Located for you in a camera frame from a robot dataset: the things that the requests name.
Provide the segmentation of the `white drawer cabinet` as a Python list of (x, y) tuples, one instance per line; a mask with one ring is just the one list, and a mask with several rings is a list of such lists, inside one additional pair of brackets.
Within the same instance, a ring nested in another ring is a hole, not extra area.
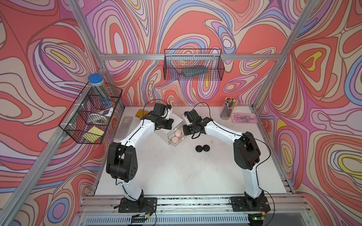
[(177, 146), (184, 139), (183, 119), (171, 113), (161, 129), (155, 133), (168, 145)]

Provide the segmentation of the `pink earphone case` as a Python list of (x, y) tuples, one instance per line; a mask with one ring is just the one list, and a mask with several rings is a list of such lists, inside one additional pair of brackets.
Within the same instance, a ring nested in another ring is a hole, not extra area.
[(182, 136), (182, 130), (181, 129), (177, 129), (176, 131), (175, 131), (175, 136), (176, 137), (181, 137)]
[(171, 140), (172, 140), (172, 142), (177, 143), (178, 140), (179, 140), (179, 138), (175, 136), (175, 137), (173, 137)]

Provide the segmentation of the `black earphone case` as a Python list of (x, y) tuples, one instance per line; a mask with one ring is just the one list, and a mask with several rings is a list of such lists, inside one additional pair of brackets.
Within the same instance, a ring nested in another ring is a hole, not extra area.
[(210, 146), (209, 145), (203, 145), (203, 151), (209, 152), (210, 151)]
[(198, 145), (196, 146), (195, 150), (199, 153), (199, 152), (202, 152), (203, 151), (203, 147)]

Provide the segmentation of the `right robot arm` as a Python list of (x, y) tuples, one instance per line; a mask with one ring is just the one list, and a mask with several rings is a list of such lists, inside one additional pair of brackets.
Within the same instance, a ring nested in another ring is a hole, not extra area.
[(268, 213), (271, 208), (265, 191), (260, 188), (257, 167), (260, 162), (261, 151), (252, 133), (238, 133), (221, 126), (209, 117), (195, 119), (184, 116), (184, 135), (206, 134), (220, 139), (233, 148), (234, 161), (243, 170), (245, 192), (243, 196), (230, 198), (234, 212), (259, 212)]

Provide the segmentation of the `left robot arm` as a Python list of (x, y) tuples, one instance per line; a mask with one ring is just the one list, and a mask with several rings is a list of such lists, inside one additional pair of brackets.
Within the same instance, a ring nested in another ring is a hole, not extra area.
[(161, 117), (149, 112), (141, 119), (139, 125), (126, 138), (118, 143), (111, 143), (108, 148), (106, 173), (116, 180), (124, 191), (124, 197), (115, 208), (119, 213), (154, 210), (157, 198), (144, 199), (143, 190), (132, 180), (138, 170), (136, 149), (156, 130), (171, 130), (174, 119)]

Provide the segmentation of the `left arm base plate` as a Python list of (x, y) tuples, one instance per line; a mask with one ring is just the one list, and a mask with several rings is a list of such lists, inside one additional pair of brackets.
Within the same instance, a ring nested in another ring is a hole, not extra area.
[(154, 213), (157, 209), (157, 198), (146, 197), (140, 201), (131, 201), (122, 198), (120, 204), (115, 206), (114, 209), (118, 209), (119, 213)]

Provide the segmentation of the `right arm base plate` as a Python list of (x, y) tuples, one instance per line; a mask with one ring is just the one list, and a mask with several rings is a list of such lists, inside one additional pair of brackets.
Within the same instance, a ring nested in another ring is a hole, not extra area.
[(233, 196), (230, 198), (234, 212), (265, 212), (268, 213), (271, 208), (266, 197), (250, 198), (245, 196)]

